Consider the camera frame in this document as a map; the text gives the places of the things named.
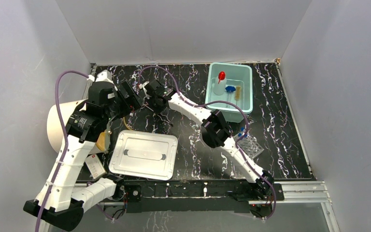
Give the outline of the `blue-based glass measuring cylinder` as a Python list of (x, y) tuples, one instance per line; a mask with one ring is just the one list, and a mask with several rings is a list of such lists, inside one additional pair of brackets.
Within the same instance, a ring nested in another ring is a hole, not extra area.
[(227, 92), (227, 102), (231, 102), (233, 93), (235, 92), (235, 86), (226, 86), (225, 90)]

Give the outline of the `wooden-handled test tube brush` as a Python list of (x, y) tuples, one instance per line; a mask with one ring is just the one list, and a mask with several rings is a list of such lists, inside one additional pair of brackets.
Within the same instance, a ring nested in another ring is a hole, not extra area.
[(236, 103), (238, 103), (240, 98), (241, 98), (242, 87), (241, 86), (236, 86), (235, 88), (236, 88), (236, 90), (234, 92), (235, 93), (234, 100), (236, 101)]

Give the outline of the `clear test tube rack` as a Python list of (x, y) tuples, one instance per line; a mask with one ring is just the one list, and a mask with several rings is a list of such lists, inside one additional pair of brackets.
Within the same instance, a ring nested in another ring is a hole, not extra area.
[(243, 131), (235, 134), (233, 139), (237, 141), (240, 137), (242, 137), (242, 139), (238, 142), (238, 145), (245, 152), (245, 154), (249, 156), (249, 158), (255, 159), (264, 151), (264, 148), (257, 142), (256, 137), (249, 134), (244, 136), (243, 134)]

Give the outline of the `tan rubber tubing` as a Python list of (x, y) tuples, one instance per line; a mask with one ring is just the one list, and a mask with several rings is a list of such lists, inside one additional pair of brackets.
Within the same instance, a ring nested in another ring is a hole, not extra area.
[(130, 113), (128, 113), (126, 116), (122, 117), (122, 122), (124, 123), (127, 130), (133, 130), (133, 128), (128, 124), (126, 118), (130, 116)]

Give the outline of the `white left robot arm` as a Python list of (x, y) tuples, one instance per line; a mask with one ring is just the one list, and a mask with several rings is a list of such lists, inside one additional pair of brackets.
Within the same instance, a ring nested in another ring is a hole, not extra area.
[(119, 87), (100, 81), (89, 87), (88, 98), (72, 108), (68, 119), (59, 119), (63, 140), (58, 157), (41, 192), (35, 199), (26, 201), (23, 208), (37, 217), (38, 225), (44, 220), (70, 232), (91, 207), (106, 198), (113, 201), (123, 199), (125, 188), (110, 175), (80, 191), (74, 188), (86, 158), (109, 122), (140, 107), (138, 94), (127, 81)]

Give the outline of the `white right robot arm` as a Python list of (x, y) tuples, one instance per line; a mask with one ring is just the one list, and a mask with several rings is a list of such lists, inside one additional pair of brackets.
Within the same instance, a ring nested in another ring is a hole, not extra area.
[(173, 87), (165, 87), (159, 81), (152, 80), (139, 85), (146, 95), (149, 107), (157, 112), (170, 108), (194, 121), (201, 128), (204, 143), (230, 159), (239, 168), (244, 178), (253, 188), (253, 195), (259, 200), (273, 198), (276, 201), (274, 179), (269, 172), (257, 165), (231, 136), (231, 128), (219, 110), (211, 111), (177, 92)]

